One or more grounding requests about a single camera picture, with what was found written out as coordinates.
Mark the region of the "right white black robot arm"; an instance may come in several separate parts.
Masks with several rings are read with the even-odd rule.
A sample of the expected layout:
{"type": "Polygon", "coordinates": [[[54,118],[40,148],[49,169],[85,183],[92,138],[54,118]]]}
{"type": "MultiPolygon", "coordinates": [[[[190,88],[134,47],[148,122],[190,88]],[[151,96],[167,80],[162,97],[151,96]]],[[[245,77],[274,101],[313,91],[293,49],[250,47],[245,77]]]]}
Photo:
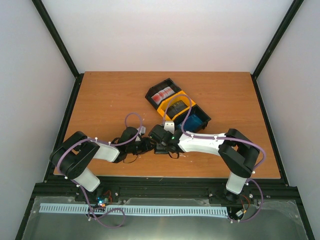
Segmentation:
{"type": "Polygon", "coordinates": [[[222,158],[230,174],[226,190],[239,195],[256,168],[263,163],[266,152],[241,132],[230,128],[226,133],[203,134],[176,130],[171,133],[156,125],[148,136],[169,153],[205,153],[222,158]]]}

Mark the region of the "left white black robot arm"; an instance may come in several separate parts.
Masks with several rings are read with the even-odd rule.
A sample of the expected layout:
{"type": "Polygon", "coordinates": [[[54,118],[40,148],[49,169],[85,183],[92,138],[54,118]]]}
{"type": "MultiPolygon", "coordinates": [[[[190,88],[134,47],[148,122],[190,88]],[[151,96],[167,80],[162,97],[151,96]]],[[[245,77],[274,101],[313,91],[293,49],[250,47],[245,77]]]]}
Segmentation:
{"type": "Polygon", "coordinates": [[[124,162],[128,155],[139,156],[153,150],[156,143],[145,137],[145,132],[144,126],[127,127],[121,137],[101,142],[77,131],[53,150],[49,160],[59,173],[86,189],[86,195],[96,202],[103,198],[104,188],[88,168],[91,160],[117,164],[124,162]]]}

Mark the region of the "black leather card holder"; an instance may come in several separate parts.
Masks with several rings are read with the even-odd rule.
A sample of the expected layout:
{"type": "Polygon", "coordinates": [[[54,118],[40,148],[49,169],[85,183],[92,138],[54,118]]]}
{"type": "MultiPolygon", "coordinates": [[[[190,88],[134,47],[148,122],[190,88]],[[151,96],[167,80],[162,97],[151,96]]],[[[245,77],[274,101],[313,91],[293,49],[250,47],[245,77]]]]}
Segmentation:
{"type": "Polygon", "coordinates": [[[168,154],[168,151],[165,148],[156,147],[154,149],[154,154],[156,154],[156,155],[166,155],[166,154],[168,154]]]}

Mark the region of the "black bin with blue cards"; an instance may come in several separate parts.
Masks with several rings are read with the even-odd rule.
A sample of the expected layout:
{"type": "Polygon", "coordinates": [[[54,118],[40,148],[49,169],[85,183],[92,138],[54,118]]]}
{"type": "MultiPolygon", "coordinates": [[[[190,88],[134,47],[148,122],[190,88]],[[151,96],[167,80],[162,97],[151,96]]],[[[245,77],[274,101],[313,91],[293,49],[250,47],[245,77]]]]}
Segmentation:
{"type": "MultiPolygon", "coordinates": [[[[185,119],[187,113],[188,110],[184,111],[182,114],[175,118],[175,120],[173,121],[175,130],[181,129],[182,122],[185,119]]],[[[183,129],[185,131],[197,133],[200,130],[204,130],[210,120],[211,118],[198,105],[195,105],[191,108],[190,114],[184,124],[183,129]]]]}

